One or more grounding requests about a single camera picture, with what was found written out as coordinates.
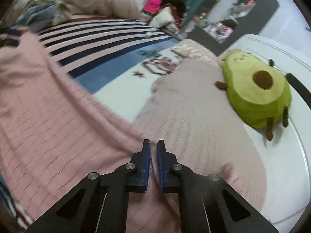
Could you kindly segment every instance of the white fabric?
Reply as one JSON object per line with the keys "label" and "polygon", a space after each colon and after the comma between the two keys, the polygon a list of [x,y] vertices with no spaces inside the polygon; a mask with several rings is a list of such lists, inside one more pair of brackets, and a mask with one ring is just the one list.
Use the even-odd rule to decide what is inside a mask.
{"label": "white fabric", "polygon": [[160,28],[174,21],[175,19],[172,15],[171,8],[165,7],[151,20],[149,25],[153,28]]}

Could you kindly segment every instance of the stuffed toy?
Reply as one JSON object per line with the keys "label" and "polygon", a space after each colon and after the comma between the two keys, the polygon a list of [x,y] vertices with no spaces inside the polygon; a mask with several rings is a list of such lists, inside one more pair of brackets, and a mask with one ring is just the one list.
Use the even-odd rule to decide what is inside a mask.
{"label": "stuffed toy", "polygon": [[289,84],[285,76],[269,65],[240,49],[230,50],[219,62],[226,83],[215,85],[226,90],[229,101],[241,119],[249,126],[266,128],[266,138],[273,139],[273,124],[282,119],[288,126],[291,103]]}

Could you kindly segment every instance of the pink knit blanket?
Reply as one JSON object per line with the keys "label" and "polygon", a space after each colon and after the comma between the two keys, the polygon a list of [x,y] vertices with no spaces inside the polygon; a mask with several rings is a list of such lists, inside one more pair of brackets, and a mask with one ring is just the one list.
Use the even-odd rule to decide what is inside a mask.
{"label": "pink knit blanket", "polygon": [[[147,137],[62,73],[36,35],[20,41],[0,49],[0,171],[37,219],[90,172],[127,163]],[[148,191],[130,194],[126,231],[179,232],[152,166],[149,174]]]}

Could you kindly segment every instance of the pillow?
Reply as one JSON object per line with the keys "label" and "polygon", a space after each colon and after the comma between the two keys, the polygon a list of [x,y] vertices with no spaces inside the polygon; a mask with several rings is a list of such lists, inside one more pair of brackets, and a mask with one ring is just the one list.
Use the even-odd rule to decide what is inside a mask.
{"label": "pillow", "polygon": [[292,97],[285,76],[273,67],[273,61],[267,65],[245,52],[233,53],[224,62],[226,83],[215,85],[227,91],[232,107],[246,124],[255,129],[267,127],[266,137],[271,141],[276,121],[283,119],[283,126],[288,126]]}
{"label": "pillow", "polygon": [[171,48],[171,51],[176,52],[183,58],[207,61],[210,64],[217,66],[216,55],[192,39],[186,38],[182,40],[177,45],[174,45]]}
{"label": "pillow", "polygon": [[172,15],[171,8],[165,7],[151,20],[149,25],[153,28],[160,28],[174,21],[175,19]]}
{"label": "pillow", "polygon": [[161,8],[161,0],[148,0],[144,6],[144,11],[155,14]]}

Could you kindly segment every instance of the clothing pile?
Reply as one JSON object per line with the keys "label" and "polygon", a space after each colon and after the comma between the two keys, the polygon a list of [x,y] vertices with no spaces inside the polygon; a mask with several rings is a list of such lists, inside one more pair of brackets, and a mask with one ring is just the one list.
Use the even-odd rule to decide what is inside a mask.
{"label": "clothing pile", "polygon": [[186,5],[182,0],[148,0],[144,11],[152,14],[147,21],[154,28],[161,28],[178,34],[181,19],[186,13]]}
{"label": "clothing pile", "polygon": [[220,44],[222,44],[233,32],[231,27],[225,26],[222,22],[211,23],[203,30],[209,33]]}
{"label": "clothing pile", "polygon": [[129,20],[139,18],[134,0],[28,0],[17,13],[9,9],[1,25],[27,26],[35,33],[63,23],[73,15],[87,14]]}

